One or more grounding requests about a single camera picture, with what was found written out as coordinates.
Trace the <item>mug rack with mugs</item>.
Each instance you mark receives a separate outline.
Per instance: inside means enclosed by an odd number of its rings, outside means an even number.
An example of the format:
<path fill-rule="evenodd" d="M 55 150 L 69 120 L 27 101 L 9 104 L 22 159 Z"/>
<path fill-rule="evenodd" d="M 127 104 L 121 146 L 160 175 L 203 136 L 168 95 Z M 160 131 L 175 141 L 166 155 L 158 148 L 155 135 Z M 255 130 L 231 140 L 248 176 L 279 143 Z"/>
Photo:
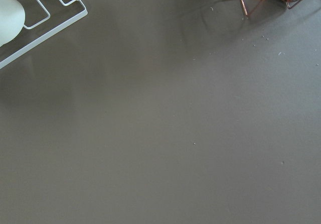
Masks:
<path fill-rule="evenodd" d="M 1 0 L 1 68 L 87 14 L 82 0 Z"/>

